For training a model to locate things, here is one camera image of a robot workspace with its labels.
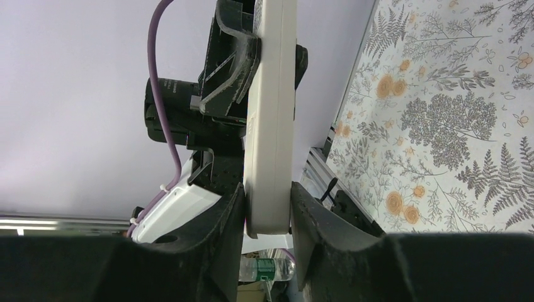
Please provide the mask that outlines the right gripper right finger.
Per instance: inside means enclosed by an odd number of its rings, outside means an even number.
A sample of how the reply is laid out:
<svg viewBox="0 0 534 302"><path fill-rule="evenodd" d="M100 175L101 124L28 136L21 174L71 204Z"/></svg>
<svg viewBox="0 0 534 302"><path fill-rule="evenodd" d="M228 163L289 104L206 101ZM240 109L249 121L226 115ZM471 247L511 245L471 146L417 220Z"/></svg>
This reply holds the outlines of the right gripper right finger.
<svg viewBox="0 0 534 302"><path fill-rule="evenodd" d="M374 237L291 189L298 288L306 301L532 301L533 236Z"/></svg>

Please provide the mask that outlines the white remote control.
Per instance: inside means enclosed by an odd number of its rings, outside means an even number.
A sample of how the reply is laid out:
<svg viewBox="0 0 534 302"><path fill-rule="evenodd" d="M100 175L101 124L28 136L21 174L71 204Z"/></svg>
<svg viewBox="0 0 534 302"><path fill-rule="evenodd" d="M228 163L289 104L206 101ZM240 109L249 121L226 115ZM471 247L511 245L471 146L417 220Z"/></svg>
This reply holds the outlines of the white remote control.
<svg viewBox="0 0 534 302"><path fill-rule="evenodd" d="M253 32L261 58L249 89L245 136L246 232L290 228L297 2L257 1Z"/></svg>

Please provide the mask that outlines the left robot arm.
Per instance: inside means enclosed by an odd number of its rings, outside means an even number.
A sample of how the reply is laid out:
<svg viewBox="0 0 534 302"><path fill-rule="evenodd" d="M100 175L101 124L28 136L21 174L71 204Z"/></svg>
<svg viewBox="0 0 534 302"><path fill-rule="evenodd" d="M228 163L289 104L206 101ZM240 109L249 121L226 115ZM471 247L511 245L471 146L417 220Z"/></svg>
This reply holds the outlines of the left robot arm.
<svg viewBox="0 0 534 302"><path fill-rule="evenodd" d="M170 150L174 176L130 221L127 235L154 242L240 189L250 237L290 231L293 123L307 49L297 43L296 1L217 1L196 82L158 76L161 1L147 37L144 116Z"/></svg>

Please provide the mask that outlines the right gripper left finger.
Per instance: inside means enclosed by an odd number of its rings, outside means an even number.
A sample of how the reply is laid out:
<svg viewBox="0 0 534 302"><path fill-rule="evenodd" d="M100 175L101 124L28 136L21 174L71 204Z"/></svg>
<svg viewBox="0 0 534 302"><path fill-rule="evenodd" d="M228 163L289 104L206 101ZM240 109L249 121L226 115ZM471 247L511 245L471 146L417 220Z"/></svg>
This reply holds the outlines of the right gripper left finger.
<svg viewBox="0 0 534 302"><path fill-rule="evenodd" d="M153 243L119 236L1 238L2 301L235 301L242 184Z"/></svg>

